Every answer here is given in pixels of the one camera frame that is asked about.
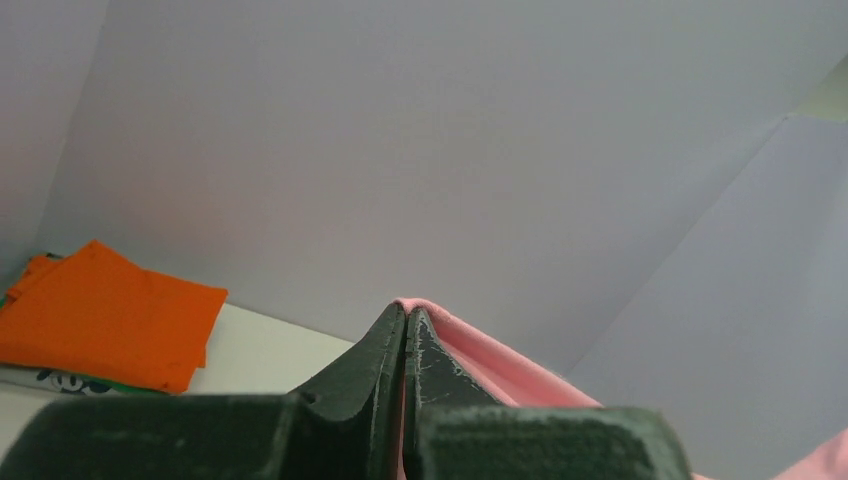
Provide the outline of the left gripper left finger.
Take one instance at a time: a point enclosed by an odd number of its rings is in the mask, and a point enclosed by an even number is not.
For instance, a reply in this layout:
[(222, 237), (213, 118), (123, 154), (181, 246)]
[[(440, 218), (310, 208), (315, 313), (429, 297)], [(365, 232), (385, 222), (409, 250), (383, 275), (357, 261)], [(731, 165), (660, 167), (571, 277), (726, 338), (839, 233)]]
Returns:
[(393, 479), (406, 315), (287, 394), (80, 397), (42, 408), (5, 479)]

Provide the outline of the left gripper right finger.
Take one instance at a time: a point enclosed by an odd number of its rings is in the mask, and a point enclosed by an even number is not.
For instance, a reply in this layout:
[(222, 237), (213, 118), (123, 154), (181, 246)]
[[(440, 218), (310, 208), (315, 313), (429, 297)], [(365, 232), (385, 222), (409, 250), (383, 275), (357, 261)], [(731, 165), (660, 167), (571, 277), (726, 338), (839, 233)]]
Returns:
[(677, 435), (633, 407), (510, 406), (409, 315), (402, 447), (408, 479), (689, 479)]

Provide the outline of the pink t shirt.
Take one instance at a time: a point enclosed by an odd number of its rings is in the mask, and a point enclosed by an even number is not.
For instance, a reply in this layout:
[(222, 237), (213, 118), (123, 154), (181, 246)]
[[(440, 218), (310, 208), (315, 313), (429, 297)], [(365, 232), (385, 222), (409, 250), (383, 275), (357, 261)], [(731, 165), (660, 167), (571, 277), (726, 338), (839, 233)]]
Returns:
[[(458, 364), (502, 403), (520, 407), (598, 407), (600, 403), (564, 378), (464, 322), (442, 306), (422, 298), (397, 298), (410, 314), (421, 308), (436, 335)], [(845, 479), (847, 432), (824, 442), (781, 472), (779, 479)]]

